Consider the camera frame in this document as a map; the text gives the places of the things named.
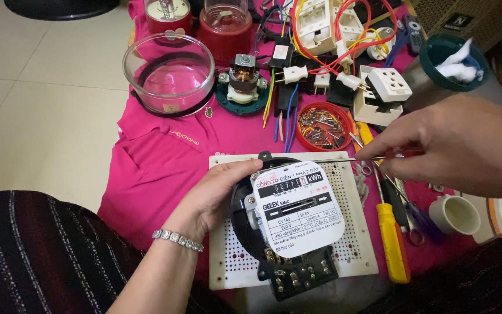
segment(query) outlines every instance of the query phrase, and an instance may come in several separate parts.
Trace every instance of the right hand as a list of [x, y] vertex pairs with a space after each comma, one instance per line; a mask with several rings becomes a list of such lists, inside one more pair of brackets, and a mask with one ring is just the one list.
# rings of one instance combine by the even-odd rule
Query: right hand
[[421, 143], [426, 154], [383, 161], [381, 171], [502, 198], [502, 107], [452, 96], [396, 119], [355, 156], [365, 160], [410, 142]]

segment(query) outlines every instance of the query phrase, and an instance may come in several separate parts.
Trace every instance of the woman's left hand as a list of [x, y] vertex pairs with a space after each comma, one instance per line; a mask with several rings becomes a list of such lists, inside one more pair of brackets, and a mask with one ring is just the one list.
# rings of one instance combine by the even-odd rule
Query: woman's left hand
[[190, 225], [195, 224], [194, 227], [197, 229], [193, 230], [196, 232], [195, 237], [204, 236], [206, 232], [226, 219], [227, 209], [220, 208], [220, 204], [233, 186], [262, 167], [261, 160], [252, 159], [219, 164], [210, 168], [206, 175], [183, 197], [166, 224], [178, 221], [185, 221]]

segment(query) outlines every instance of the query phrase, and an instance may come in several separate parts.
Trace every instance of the hand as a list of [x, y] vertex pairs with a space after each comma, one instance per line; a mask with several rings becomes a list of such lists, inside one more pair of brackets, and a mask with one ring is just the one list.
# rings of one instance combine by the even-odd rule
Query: hand
[[502, 198], [502, 107], [466, 96], [447, 98], [393, 121], [356, 158], [409, 142], [421, 143], [426, 154], [383, 161], [383, 172]]
[[194, 239], [220, 225], [227, 217], [228, 206], [220, 206], [233, 186], [263, 167], [259, 159], [219, 164], [210, 168], [206, 175], [183, 197], [164, 225], [175, 224], [179, 228], [195, 233]]

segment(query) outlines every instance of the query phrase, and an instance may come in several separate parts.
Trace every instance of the red screwdriver handle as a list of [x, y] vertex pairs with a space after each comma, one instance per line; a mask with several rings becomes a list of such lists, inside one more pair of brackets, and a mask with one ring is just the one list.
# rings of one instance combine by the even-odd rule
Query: red screwdriver handle
[[387, 149], [385, 152], [386, 159], [393, 158], [408, 158], [425, 154], [421, 144], [409, 144], [405, 146]]

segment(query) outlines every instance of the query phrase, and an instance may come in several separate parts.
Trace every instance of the white perforated board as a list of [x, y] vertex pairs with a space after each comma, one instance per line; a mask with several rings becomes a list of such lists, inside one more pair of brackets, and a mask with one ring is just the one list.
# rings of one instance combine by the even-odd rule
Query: white perforated board
[[[347, 158], [345, 151], [327, 153], [272, 154], [297, 160]], [[209, 168], [217, 164], [257, 158], [255, 155], [211, 156]], [[367, 230], [358, 189], [354, 181], [352, 163], [321, 164], [327, 174], [338, 205], [346, 221], [344, 235], [332, 246], [332, 259], [340, 277], [377, 274], [379, 268]], [[210, 233], [209, 286], [211, 290], [235, 289], [268, 285], [257, 279], [259, 262], [241, 246], [229, 218], [224, 225]]]

